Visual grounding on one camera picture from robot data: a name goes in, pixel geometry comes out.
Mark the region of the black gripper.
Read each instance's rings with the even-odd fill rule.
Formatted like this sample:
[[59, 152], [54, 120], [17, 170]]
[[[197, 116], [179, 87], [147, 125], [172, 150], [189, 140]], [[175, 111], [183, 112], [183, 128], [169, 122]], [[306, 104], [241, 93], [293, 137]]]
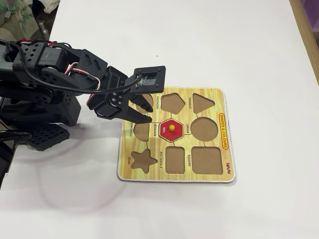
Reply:
[[[116, 68], [109, 66], [106, 69], [105, 75], [101, 79], [100, 88], [117, 89], [132, 82], [124, 73]], [[137, 110], [128, 106], [128, 98], [136, 106], [139, 106], [146, 112], [153, 112], [152, 105], [146, 100], [142, 94], [129, 93], [129, 90], [121, 90], [110, 92], [107, 94], [94, 94], [88, 100], [88, 108], [94, 110], [96, 115], [103, 119], [122, 119], [133, 123], [151, 123], [152, 118], [144, 115]]]

